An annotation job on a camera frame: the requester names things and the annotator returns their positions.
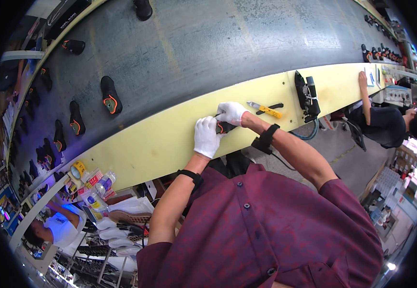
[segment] maroon shirt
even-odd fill
[[[251,164],[227,179],[207,167],[173,243],[137,254],[140,287],[369,287],[381,242],[341,180],[319,193]]]

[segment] wrist strap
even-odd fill
[[[273,134],[279,129],[280,126],[278,124],[271,125],[268,130],[264,131],[260,137],[256,137],[255,140],[252,142],[252,147],[256,148],[263,153],[271,155],[273,151],[271,150],[271,142],[273,141]]]
[[[192,190],[191,194],[194,193],[194,191],[196,191],[197,188],[199,188],[204,182],[204,179],[202,179],[199,173],[196,174],[193,171],[189,171],[189,170],[178,170],[177,175],[180,175],[180,174],[183,174],[192,178],[192,182],[194,183],[194,189]]]

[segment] blue hose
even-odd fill
[[[314,122],[314,129],[309,136],[302,136],[292,131],[289,131],[289,133],[304,141],[311,140],[317,135],[317,131],[319,130],[319,120],[315,119],[313,122]]]

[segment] yellow workbench edge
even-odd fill
[[[383,66],[403,69],[403,66]],[[298,71],[304,78],[313,76],[322,117],[361,99],[358,73],[364,68],[371,68],[375,75],[375,64],[369,63],[318,66]],[[255,109],[247,106],[246,101],[264,106],[282,102],[284,108],[278,109],[283,114],[281,119],[268,114],[260,118],[271,124],[277,123],[285,131],[296,129],[304,124],[304,120],[294,75],[295,70],[269,75],[188,100],[120,131],[77,159],[85,164],[87,170],[98,167],[103,172],[112,170],[116,173],[113,185],[116,191],[173,173],[182,169],[192,155],[196,120],[207,115],[214,116],[218,104],[225,101],[242,103],[251,112]],[[385,87],[383,75],[381,86]],[[376,85],[368,87],[369,94],[379,90]],[[249,146],[256,136],[248,129],[234,129],[221,140],[215,157]]]
[[[21,107],[23,107],[23,102],[25,101],[25,98],[26,98],[26,93],[28,92],[29,87],[33,83],[34,78],[36,77],[36,74],[42,68],[42,65],[47,60],[47,58],[49,58],[50,53],[55,49],[56,45],[66,36],[66,34],[69,31],[71,31],[71,29],[73,29],[74,26],[76,26],[80,20],[84,19],[85,16],[89,15],[93,10],[98,8],[100,5],[102,5],[106,1],[108,0],[92,0],[92,3],[87,8],[85,8],[84,11],[79,13],[79,15],[76,18],[74,18],[74,20],[71,23],[68,24],[68,26],[60,33],[60,35],[56,39],[52,40],[52,43],[50,43],[50,46],[47,47],[47,49],[45,49],[44,56],[37,63],[36,69],[34,70],[33,74],[29,73],[29,63],[23,69],[23,74],[21,77],[21,89],[20,89],[20,94],[19,94],[20,97],[16,104],[16,111],[14,107],[12,127],[9,133],[9,150],[10,150],[10,145],[12,143],[13,131],[15,130],[15,126],[16,126],[16,119],[18,118],[18,114],[20,114]],[[5,165],[7,167],[9,166],[9,156],[10,156],[10,151],[8,151],[7,154],[5,155]]]

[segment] conveyor belt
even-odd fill
[[[53,139],[57,118],[64,125],[66,162],[141,119],[217,89],[293,69],[361,62],[361,43],[383,42],[399,52],[364,21],[367,11],[354,1],[150,2],[154,15],[141,22],[131,1],[109,0],[67,36],[87,43],[83,54],[55,48],[45,63],[53,89],[46,94],[35,84],[41,107],[30,135],[22,136],[16,178],[28,171],[43,138]],[[114,79],[124,105],[118,116],[102,104],[103,75]],[[86,125],[81,137],[68,127],[71,100]]]

